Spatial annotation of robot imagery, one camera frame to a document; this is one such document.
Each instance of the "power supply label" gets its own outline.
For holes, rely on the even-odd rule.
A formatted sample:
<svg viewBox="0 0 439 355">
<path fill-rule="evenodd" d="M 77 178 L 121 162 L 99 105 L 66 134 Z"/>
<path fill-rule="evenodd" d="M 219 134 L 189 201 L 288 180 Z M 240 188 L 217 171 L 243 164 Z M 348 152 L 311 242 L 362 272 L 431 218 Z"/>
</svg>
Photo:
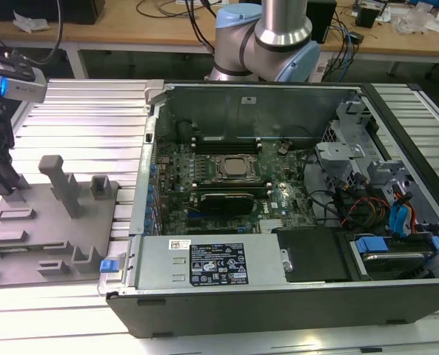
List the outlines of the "power supply label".
<svg viewBox="0 0 439 355">
<path fill-rule="evenodd" d="M 247 285 L 244 244 L 192 244 L 190 283 L 193 286 Z"/>
</svg>

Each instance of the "blue cable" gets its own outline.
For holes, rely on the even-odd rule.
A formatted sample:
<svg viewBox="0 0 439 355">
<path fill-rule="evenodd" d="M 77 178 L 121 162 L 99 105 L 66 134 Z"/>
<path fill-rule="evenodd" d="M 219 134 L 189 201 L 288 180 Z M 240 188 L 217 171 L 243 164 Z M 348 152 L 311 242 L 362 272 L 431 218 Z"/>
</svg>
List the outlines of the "blue cable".
<svg viewBox="0 0 439 355">
<path fill-rule="evenodd" d="M 343 28 L 343 27 L 341 27 L 341 26 L 330 25 L 330 27 L 335 28 L 335 29 L 338 29 L 338 30 L 341 30 L 341 31 L 343 31 L 344 33 L 346 33 L 346 34 L 347 34 L 347 39 L 348 39 L 348 41 L 349 41 L 349 44 L 352 44 L 352 42 L 351 42 L 351 35 L 349 34 L 349 31 L 348 31 L 348 30 L 346 30 L 345 28 Z M 348 68 L 348 66 L 349 66 L 350 58 L 351 58 L 351 56 L 348 56 L 348 57 L 346 58 L 346 61 L 344 62 L 344 68 L 343 68 L 343 71 L 341 72 L 341 75 L 339 75 L 338 82 L 341 82 L 341 80 L 343 80 L 344 75 L 346 74 L 347 68 Z"/>
</svg>

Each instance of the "silver cylinder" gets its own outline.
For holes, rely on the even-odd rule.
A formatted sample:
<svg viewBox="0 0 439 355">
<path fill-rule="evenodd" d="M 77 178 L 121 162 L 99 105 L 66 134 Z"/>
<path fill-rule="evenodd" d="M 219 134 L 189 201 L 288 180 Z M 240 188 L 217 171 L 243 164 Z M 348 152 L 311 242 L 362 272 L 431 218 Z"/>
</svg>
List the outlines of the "silver cylinder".
<svg viewBox="0 0 439 355">
<path fill-rule="evenodd" d="M 307 0 L 263 0 L 262 18 L 255 26 L 259 41 L 270 46 L 298 44 L 311 35 L 312 24 L 306 17 Z"/>
</svg>

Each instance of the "motherboard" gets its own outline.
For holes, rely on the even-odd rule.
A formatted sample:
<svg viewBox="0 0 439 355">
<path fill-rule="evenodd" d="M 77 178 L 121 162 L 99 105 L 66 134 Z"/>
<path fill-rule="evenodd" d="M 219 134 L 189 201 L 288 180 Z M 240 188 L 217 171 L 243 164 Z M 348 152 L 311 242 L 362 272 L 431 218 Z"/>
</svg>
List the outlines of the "motherboard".
<svg viewBox="0 0 439 355">
<path fill-rule="evenodd" d="M 270 233 L 316 224 L 299 182 L 303 151 L 283 141 L 255 143 L 256 151 L 158 141 L 161 234 Z M 225 154 L 207 154 L 208 152 Z"/>
</svg>

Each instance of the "cpu socket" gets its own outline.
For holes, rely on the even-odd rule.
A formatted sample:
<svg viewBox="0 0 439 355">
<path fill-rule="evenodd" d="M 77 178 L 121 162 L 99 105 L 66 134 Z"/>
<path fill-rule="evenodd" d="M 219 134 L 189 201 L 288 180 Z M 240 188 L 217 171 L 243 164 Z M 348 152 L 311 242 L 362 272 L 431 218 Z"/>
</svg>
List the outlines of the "cpu socket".
<svg viewBox="0 0 439 355">
<path fill-rule="evenodd" d="M 223 155 L 215 158 L 216 180 L 255 180 L 254 158 L 251 155 Z"/>
</svg>

